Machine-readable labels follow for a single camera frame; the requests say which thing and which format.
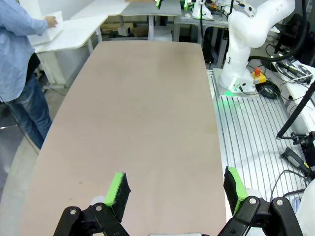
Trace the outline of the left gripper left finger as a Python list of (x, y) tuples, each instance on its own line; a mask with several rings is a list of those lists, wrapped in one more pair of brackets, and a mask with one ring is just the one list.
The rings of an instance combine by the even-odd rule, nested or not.
[(103, 202), (90, 205), (85, 210), (77, 206), (64, 209), (55, 236), (127, 236), (121, 225), (131, 189), (124, 172), (116, 173)]

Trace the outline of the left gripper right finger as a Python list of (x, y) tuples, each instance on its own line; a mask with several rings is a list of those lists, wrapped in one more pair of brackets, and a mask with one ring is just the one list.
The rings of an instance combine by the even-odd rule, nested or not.
[(249, 195), (234, 167), (226, 167), (223, 187), (232, 217), (220, 236), (245, 236), (251, 228), (261, 228), (266, 236), (301, 236), (302, 230), (289, 200), (277, 197), (267, 202)]

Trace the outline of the person's right hand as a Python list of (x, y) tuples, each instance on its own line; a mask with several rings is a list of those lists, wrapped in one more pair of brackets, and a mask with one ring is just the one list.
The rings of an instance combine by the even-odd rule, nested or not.
[(45, 16), (44, 19), (47, 22), (48, 28), (55, 28), (58, 24), (55, 16)]

